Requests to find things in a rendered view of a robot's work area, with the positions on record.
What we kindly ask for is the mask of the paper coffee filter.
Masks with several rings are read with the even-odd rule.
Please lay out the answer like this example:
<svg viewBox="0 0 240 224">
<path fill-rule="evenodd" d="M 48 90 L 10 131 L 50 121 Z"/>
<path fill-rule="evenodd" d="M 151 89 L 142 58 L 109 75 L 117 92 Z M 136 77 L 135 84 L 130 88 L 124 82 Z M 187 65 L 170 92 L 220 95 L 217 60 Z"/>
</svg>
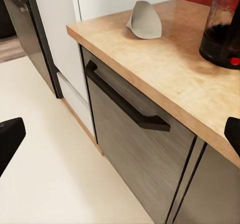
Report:
<svg viewBox="0 0 240 224">
<path fill-rule="evenodd" d="M 161 38 L 162 24 L 159 16 L 146 0 L 138 0 L 126 25 L 141 39 Z"/>
</svg>

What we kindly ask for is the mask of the electric kettle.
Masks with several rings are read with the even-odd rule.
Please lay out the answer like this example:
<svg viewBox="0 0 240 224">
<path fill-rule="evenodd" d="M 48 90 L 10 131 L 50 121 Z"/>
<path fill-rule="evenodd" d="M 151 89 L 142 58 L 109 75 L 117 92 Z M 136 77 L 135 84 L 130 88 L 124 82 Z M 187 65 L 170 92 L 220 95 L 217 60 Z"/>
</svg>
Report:
<svg viewBox="0 0 240 224">
<path fill-rule="evenodd" d="M 240 70 L 240 0 L 213 0 L 200 55 L 217 66 Z"/>
</svg>

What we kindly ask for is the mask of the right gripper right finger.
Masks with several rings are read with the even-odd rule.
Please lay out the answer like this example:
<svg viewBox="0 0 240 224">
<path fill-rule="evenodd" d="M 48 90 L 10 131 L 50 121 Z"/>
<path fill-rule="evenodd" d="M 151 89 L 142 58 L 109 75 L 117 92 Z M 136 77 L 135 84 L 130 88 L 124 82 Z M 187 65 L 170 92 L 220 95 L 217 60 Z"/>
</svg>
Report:
<svg viewBox="0 0 240 224">
<path fill-rule="evenodd" d="M 240 119 L 235 117 L 228 117 L 224 135 L 240 157 Z"/>
</svg>

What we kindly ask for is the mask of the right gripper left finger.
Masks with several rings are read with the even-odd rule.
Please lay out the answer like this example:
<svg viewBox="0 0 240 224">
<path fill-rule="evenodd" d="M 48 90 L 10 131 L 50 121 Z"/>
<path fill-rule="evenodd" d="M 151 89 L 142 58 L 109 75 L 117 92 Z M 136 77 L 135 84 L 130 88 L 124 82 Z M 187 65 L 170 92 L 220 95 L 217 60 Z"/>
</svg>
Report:
<svg viewBox="0 0 240 224">
<path fill-rule="evenodd" d="M 21 117 L 0 122 L 0 177 L 26 136 Z"/>
</svg>

